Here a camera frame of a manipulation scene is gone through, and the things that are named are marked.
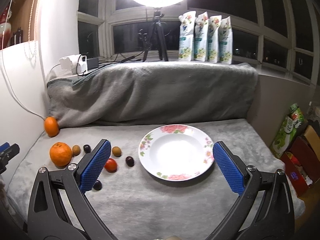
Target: dark bottle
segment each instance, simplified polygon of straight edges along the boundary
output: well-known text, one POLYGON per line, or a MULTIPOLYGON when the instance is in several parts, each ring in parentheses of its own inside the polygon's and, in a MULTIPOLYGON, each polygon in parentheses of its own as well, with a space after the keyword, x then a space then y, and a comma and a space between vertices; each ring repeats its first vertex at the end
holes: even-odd
POLYGON ((18 28, 17 32, 15 32, 15 44, 23 43, 23 30, 21 27, 18 28))

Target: white plate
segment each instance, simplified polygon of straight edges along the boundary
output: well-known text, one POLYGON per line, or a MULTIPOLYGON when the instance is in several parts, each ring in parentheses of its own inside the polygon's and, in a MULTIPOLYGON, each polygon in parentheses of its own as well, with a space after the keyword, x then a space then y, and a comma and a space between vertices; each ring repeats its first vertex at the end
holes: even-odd
POLYGON ((152 175, 169 181, 200 176, 214 162, 213 142, 198 128, 172 124, 147 133, 138 148, 143 167, 152 175))

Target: light stand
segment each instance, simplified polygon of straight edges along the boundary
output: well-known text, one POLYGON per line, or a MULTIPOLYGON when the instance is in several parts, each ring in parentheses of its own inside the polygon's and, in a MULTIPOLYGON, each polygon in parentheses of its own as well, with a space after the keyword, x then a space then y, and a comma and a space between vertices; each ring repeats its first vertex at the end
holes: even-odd
POLYGON ((147 60, 148 52, 151 49, 151 39, 154 34, 157 36, 157 42, 158 42, 158 52, 159 52, 159 59, 164 61, 168 60, 168 53, 167 53, 167 46, 165 44, 165 38, 164 38, 164 32, 162 28, 162 22, 161 19, 164 16, 164 14, 161 14, 160 8, 156 8, 156 11, 153 13, 153 19, 152 19, 152 25, 149 28, 148 35, 146 39, 142 39, 142 42, 144 43, 144 56, 143 56, 143 62, 147 60))

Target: tomato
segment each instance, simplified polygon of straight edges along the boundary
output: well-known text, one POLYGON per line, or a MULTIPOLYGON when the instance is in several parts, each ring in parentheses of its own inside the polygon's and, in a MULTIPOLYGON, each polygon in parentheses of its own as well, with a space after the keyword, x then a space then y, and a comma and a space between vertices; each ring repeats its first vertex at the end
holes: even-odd
POLYGON ((115 172, 118 168, 118 165, 114 159, 109 158, 104 167, 108 172, 115 172))

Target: orange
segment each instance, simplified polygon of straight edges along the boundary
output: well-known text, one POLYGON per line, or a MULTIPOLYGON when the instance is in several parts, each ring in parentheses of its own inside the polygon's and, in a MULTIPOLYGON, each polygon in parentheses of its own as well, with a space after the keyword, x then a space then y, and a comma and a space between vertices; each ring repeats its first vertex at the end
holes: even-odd
POLYGON ((44 121, 44 129, 48 136, 55 137, 59 133, 59 125, 54 117, 47 117, 44 121))
POLYGON ((71 148, 62 142, 57 142, 50 149, 50 159, 58 167, 66 166, 72 158, 71 148))

